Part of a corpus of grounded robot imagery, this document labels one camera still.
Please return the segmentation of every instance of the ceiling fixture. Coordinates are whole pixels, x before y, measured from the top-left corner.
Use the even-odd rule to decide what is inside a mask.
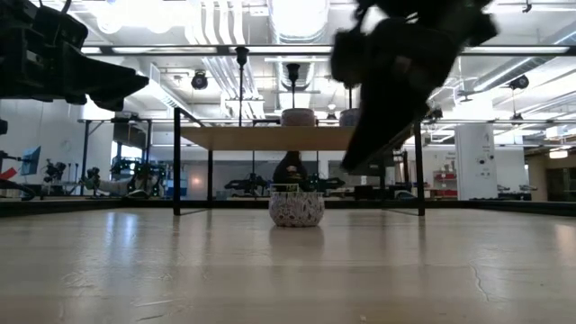
[[[530,86],[530,80],[528,80],[528,77],[524,75],[515,78],[508,84],[508,87],[512,89],[512,91],[516,89],[523,90],[528,88],[528,86]]]
[[[568,151],[567,150],[551,150],[550,153],[548,153],[548,156],[550,158],[567,158],[568,157]]]
[[[206,71],[198,69],[194,71],[194,77],[192,78],[192,88],[195,90],[204,90],[208,87],[208,78],[206,77]]]

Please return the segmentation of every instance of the robotic equipment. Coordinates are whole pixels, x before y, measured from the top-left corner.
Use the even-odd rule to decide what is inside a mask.
[[[346,171],[376,156],[392,139],[405,141],[410,125],[428,113],[427,99],[446,81],[461,48],[498,34],[482,12],[490,1],[357,0],[356,25],[336,34],[330,58],[337,81],[362,86],[362,114],[342,161]],[[389,18],[364,34],[362,23],[372,5]]]
[[[311,175],[307,180],[309,182],[308,187],[312,191],[319,193],[326,193],[330,190],[336,190],[346,184],[346,182],[337,176],[328,179],[322,179],[318,174]]]
[[[46,161],[46,176],[44,176],[44,182],[50,184],[62,181],[64,170],[66,170],[66,164],[62,162],[56,162],[56,164],[54,164],[49,158]]]
[[[162,183],[167,175],[163,166],[145,164],[141,163],[139,159],[124,157],[114,160],[111,173],[112,179],[116,181],[102,180],[100,169],[93,167],[86,171],[82,183],[87,189],[94,190],[94,195],[98,190],[107,192],[111,196],[126,198],[148,199],[163,195]]]
[[[260,196],[263,196],[264,190],[268,187],[268,182],[262,176],[254,173],[249,174],[247,179],[232,180],[224,185],[224,189],[227,190],[243,191],[244,197],[256,197],[258,195],[258,187],[261,188]]]
[[[132,68],[87,58],[88,29],[62,12],[29,0],[0,0],[0,98],[86,104],[123,109],[124,98],[149,80]]]
[[[5,135],[8,132],[8,124],[5,124],[5,128],[0,130],[0,136]],[[11,159],[18,162],[22,162],[21,176],[35,175],[38,172],[38,161],[40,159],[41,147],[31,148],[24,151],[22,157],[11,157],[8,153],[0,150],[0,175],[2,174],[3,161],[5,159]],[[29,187],[17,184],[16,182],[10,181],[8,179],[0,178],[0,189],[15,189],[20,190],[26,195],[22,198],[23,201],[27,202],[36,196],[36,193]]]

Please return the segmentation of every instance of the white duct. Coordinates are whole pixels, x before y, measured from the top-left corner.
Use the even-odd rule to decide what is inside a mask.
[[[188,3],[191,8],[191,22],[185,28],[185,37],[191,44],[201,44],[206,45],[208,41],[204,38],[203,27],[202,27],[202,4],[199,0],[188,0]],[[212,76],[214,77],[214,81],[220,87],[220,90],[225,93],[228,98],[233,98],[236,96],[233,89],[228,85],[225,80],[226,75],[224,71],[222,71],[219,62],[216,58],[203,58],[202,63],[206,66],[206,68],[210,71]]]
[[[228,2],[225,0],[220,0],[220,8],[222,8],[223,4],[228,5]],[[244,40],[244,10],[242,8],[242,0],[234,0],[234,39],[238,45],[246,44]],[[228,20],[226,20],[226,33],[228,34]],[[252,73],[252,66],[250,65],[250,57],[247,58],[247,63],[244,66],[244,85],[245,89],[248,89],[246,93],[250,93],[251,99],[260,99],[260,94],[258,93],[258,89],[256,87],[256,81],[254,79],[254,74]],[[266,116],[264,115],[264,109],[262,104],[254,104],[249,103],[250,109],[254,113],[257,118],[264,119]]]
[[[220,44],[218,38],[216,38],[216,31],[214,30],[214,2],[212,0],[202,0],[206,8],[206,21],[204,23],[204,33],[208,42],[212,45]],[[229,58],[212,58],[216,64],[215,68],[219,69],[221,74],[224,76],[224,83],[232,89],[234,97],[239,97],[239,84],[234,76],[234,71],[230,70],[230,64],[227,59]]]
[[[311,44],[325,41],[329,0],[268,0],[270,26],[277,44]],[[276,64],[278,90],[291,90],[284,63]],[[296,90],[307,89],[314,76],[314,63],[301,63]],[[298,94],[298,108],[310,106],[309,94]],[[280,107],[292,107],[292,95],[279,95]]]

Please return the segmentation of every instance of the white speckled pot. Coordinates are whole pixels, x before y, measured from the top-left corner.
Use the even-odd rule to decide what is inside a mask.
[[[272,193],[268,210],[278,226],[313,227],[324,216],[324,198],[321,193]]]

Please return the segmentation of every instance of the wooden floor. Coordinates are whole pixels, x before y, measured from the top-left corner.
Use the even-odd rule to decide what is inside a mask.
[[[0,219],[0,323],[574,323],[576,219],[492,211]]]

